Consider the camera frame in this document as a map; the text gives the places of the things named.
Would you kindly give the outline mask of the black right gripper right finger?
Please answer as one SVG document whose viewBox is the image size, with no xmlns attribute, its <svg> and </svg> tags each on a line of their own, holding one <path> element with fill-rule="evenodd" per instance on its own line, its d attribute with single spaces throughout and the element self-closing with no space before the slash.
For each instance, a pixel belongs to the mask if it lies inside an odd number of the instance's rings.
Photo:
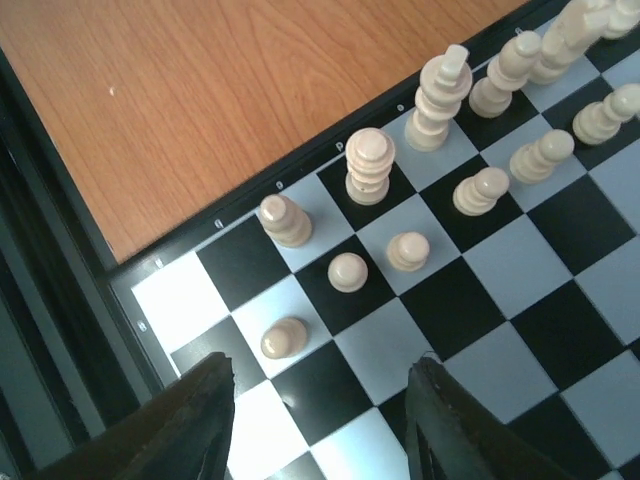
<svg viewBox="0 0 640 480">
<path fill-rule="evenodd" d="M 412 479 L 569 479 L 503 425 L 438 360 L 412 365 L 405 393 Z"/>
</svg>

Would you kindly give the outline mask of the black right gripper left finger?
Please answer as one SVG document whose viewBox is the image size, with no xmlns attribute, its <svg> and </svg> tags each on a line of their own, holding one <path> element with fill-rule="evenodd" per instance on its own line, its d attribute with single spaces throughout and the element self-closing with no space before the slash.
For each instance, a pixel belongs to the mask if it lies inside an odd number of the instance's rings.
<svg viewBox="0 0 640 480">
<path fill-rule="evenodd" d="M 223 479 L 234 420 L 232 361 L 214 352 L 138 411 L 31 479 Z"/>
</svg>

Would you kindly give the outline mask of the white pawn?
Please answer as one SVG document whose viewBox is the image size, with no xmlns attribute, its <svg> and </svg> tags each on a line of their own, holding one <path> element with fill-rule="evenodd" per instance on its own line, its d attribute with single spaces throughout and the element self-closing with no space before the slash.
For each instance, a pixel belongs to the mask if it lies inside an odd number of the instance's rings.
<svg viewBox="0 0 640 480">
<path fill-rule="evenodd" d="M 508 191 L 510 179 L 497 167 L 486 167 L 462 180 L 454 189 L 453 204 L 462 214 L 480 216 L 489 212 Z"/>
<path fill-rule="evenodd" d="M 430 253 L 427 238 L 419 232 L 402 232 L 389 242 L 386 255 L 393 268 L 404 272 L 421 269 Z"/>
<path fill-rule="evenodd" d="M 289 358 L 300 353 L 308 341 L 305 323 L 296 317 L 276 321 L 262 336 L 261 351 L 269 359 Z"/>
<path fill-rule="evenodd" d="M 522 183 L 541 183 L 573 154 L 574 147 L 575 142 L 570 133 L 560 129 L 550 130 L 514 152 L 509 161 L 509 169 Z"/>
<path fill-rule="evenodd" d="M 621 126 L 639 113 L 639 84 L 629 83 L 592 102 L 574 117 L 572 128 L 584 144 L 600 145 L 612 139 Z"/>
<path fill-rule="evenodd" d="M 328 279 L 331 286 L 343 293 L 361 289 L 368 278 L 364 259 L 352 252 L 337 255 L 329 264 Z"/>
</svg>

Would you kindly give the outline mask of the white queen piece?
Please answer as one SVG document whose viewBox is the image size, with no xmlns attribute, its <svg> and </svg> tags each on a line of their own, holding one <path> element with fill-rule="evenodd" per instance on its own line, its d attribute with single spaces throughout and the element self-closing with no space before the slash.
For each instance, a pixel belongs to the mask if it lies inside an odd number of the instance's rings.
<svg viewBox="0 0 640 480">
<path fill-rule="evenodd" d="M 382 201 L 389 190 L 395 156 L 394 141 L 383 130 L 367 127 L 353 133 L 345 147 L 349 197 L 365 206 Z"/>
</svg>

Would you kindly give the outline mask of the white bishop piece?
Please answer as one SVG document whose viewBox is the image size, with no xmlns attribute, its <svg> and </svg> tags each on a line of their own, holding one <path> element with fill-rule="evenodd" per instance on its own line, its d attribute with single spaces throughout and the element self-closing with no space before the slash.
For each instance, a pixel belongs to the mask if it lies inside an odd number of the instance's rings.
<svg viewBox="0 0 640 480">
<path fill-rule="evenodd" d="M 503 114 L 513 93 L 527 83 L 541 48 L 542 37 L 534 31 L 523 31 L 511 38 L 489 62 L 486 76 L 473 86 L 469 95 L 471 109 L 483 118 Z"/>
</svg>

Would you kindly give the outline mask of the white king piece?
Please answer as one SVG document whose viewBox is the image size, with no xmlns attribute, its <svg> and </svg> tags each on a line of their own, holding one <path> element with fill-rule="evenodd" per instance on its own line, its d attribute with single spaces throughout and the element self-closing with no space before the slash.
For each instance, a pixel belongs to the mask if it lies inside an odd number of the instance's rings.
<svg viewBox="0 0 640 480">
<path fill-rule="evenodd" d="M 405 139 L 417 151 L 439 149 L 447 139 L 451 120 L 472 87 L 469 51 L 452 44 L 421 69 L 415 109 L 405 125 Z"/>
</svg>

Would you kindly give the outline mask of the white knight piece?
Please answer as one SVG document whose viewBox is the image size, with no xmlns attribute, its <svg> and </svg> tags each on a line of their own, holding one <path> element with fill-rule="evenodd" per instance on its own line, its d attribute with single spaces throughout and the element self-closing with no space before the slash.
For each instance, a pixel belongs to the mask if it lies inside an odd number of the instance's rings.
<svg viewBox="0 0 640 480">
<path fill-rule="evenodd" d="M 610 13 L 610 1 L 570 1 L 542 37 L 540 58 L 529 80 L 539 85 L 557 81 L 601 38 Z"/>
</svg>

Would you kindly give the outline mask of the white rook piece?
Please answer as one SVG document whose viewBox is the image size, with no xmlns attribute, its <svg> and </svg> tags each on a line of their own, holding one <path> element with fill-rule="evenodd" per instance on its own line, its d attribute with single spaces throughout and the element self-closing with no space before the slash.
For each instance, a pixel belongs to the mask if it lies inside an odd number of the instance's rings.
<svg viewBox="0 0 640 480">
<path fill-rule="evenodd" d="M 640 0 L 609 1 L 609 21 L 602 37 L 616 40 L 630 33 L 639 23 Z"/>
</svg>

